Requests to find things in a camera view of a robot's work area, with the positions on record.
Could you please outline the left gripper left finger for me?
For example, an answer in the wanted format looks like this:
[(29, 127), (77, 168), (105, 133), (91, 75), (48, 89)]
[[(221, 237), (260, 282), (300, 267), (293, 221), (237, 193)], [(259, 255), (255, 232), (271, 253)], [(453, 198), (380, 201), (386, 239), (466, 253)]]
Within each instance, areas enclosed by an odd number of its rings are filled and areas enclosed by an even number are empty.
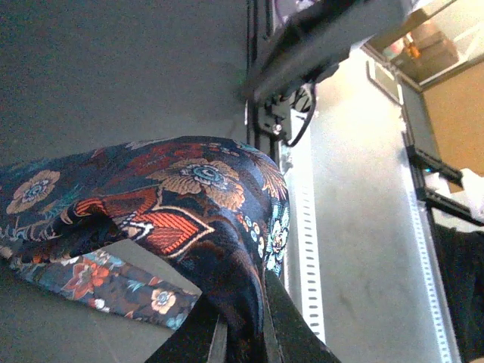
[(202, 295), (181, 327), (146, 363), (222, 363), (227, 358), (228, 326)]

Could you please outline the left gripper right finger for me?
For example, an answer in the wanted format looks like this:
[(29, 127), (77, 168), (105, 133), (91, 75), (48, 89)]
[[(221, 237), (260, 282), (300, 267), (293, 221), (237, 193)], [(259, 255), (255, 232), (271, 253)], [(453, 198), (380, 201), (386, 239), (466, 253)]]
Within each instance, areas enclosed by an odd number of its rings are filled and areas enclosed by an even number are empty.
[(304, 321), (277, 275), (265, 273), (265, 346), (270, 362), (338, 362)]

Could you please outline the navy floral tie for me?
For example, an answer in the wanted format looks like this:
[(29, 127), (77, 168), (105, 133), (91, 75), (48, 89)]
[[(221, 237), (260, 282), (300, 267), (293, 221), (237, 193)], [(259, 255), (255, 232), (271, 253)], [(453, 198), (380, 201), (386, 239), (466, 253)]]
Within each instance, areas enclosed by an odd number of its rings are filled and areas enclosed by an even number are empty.
[(170, 264), (228, 322), (230, 362), (260, 362), (265, 273), (290, 227), (275, 162), (239, 141), (134, 141), (1, 168), (1, 255), (67, 299), (171, 330), (197, 296), (107, 252), (131, 240)]

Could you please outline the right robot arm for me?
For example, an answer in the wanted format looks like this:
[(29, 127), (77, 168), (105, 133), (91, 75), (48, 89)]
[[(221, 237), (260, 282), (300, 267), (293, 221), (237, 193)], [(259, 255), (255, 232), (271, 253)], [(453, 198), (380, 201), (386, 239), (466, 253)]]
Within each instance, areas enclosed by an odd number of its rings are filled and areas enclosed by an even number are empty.
[(398, 26), (411, 1), (319, 1), (289, 16), (249, 71), (241, 93), (257, 104), (344, 60), (351, 48)]

